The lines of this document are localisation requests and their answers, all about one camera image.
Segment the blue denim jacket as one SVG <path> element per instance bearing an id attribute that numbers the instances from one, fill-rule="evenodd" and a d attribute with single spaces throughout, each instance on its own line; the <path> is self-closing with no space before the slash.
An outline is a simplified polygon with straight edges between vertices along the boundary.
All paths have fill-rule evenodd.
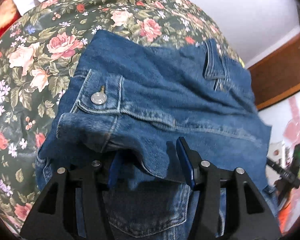
<path id="1" fill-rule="evenodd" d="M 259 118 L 251 78 L 215 40 L 143 47 L 99 30 L 79 59 L 37 153 L 43 189 L 58 168 L 118 152 L 116 185 L 103 194 L 116 239 L 186 239 L 198 193 L 185 183 L 175 143 L 184 137 L 218 168 L 247 171 L 274 215 L 266 178 L 271 128 Z"/>

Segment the wooden wardrobe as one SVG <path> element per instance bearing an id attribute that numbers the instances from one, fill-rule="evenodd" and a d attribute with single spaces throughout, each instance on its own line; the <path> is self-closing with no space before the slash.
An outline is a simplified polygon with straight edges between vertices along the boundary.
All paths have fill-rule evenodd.
<path id="1" fill-rule="evenodd" d="M 300 91 L 300 32 L 249 68 L 257 109 Z"/>

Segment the floral green bedspread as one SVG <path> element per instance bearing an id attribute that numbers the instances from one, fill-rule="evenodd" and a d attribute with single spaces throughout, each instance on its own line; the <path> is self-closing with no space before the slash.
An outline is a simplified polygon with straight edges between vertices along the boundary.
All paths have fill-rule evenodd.
<path id="1" fill-rule="evenodd" d="M 36 152 L 101 29 L 143 46 L 214 38 L 220 54 L 239 60 L 213 19 L 189 0 L 47 0 L 27 12 L 0 38 L 0 218 L 14 234 L 39 195 Z"/>

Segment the red plush toy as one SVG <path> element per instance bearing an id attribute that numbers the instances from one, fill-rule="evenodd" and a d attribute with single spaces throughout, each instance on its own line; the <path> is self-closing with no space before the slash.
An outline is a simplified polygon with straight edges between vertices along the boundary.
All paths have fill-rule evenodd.
<path id="1" fill-rule="evenodd" d="M 3 0 L 0 4 L 0 38 L 19 18 L 21 15 L 13 0 Z"/>

